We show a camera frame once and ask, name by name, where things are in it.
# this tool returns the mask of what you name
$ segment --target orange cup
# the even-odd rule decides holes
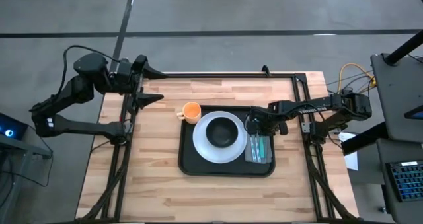
[[[185,119],[190,124],[196,124],[201,118],[201,107],[196,102],[189,102],[176,115],[180,120]]]

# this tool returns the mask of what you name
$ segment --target black tray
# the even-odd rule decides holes
[[[208,106],[201,105],[202,115],[209,112],[225,111],[236,115],[241,121],[244,121],[250,110],[248,106]],[[198,176],[233,176],[233,177],[250,177],[264,178],[273,173],[275,169],[275,149],[273,137],[270,137],[270,147],[272,149],[272,162],[267,164],[256,164],[246,162],[244,152],[234,161],[225,164],[216,164],[205,160],[198,154],[194,142],[192,141],[192,133],[195,125],[182,121],[180,129],[180,143],[178,165],[181,171],[187,175]]]

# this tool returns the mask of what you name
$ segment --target white plate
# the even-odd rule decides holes
[[[207,139],[207,125],[215,118],[229,118],[237,126],[238,137],[232,145],[218,148]],[[229,112],[216,111],[206,114],[198,121],[192,134],[192,140],[197,152],[203,158],[213,163],[223,164],[235,160],[243,153],[245,145],[247,145],[247,132],[244,129],[244,123],[238,117]]]

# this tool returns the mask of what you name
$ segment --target black clamp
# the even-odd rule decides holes
[[[267,65],[263,65],[261,72],[264,72],[267,78],[270,78],[272,76],[269,70],[269,67],[267,67]]]

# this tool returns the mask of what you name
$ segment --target metal bracket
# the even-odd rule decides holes
[[[310,133],[310,122],[302,122],[301,130],[303,130],[303,133]]]

